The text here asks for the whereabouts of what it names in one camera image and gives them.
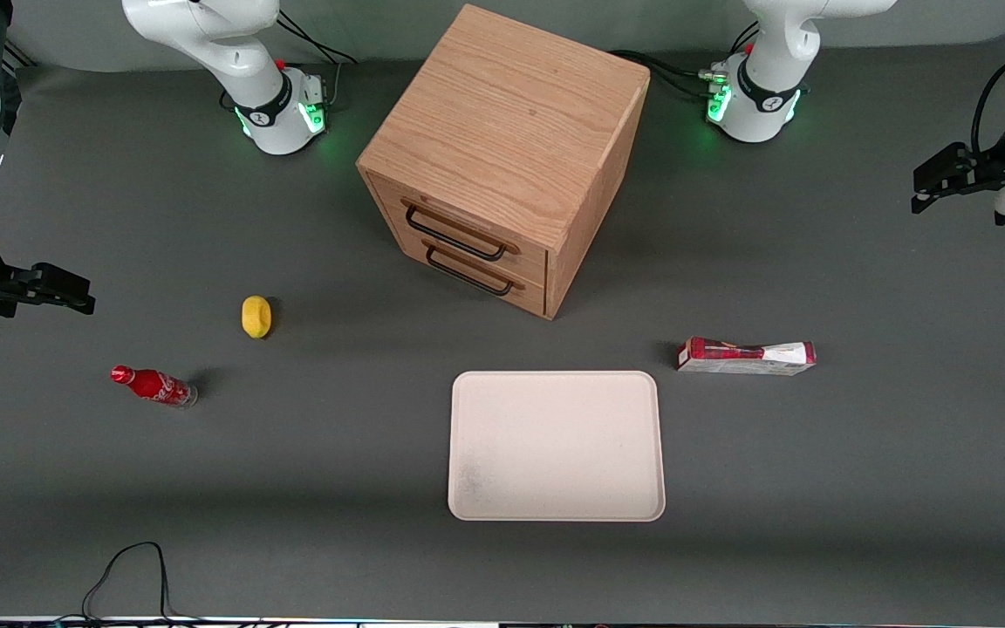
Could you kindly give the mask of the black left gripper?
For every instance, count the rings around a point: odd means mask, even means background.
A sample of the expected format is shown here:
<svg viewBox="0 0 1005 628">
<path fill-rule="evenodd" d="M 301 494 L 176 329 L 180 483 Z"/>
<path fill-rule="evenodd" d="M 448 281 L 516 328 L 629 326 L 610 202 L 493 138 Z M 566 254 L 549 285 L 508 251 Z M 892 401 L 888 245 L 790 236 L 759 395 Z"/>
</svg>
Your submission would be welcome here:
<svg viewBox="0 0 1005 628">
<path fill-rule="evenodd" d="M 911 214 L 920 215 L 946 196 L 984 191 L 997 192 L 996 206 L 1005 207 L 1005 138 L 986 150 L 950 143 L 916 167 Z"/>
</svg>

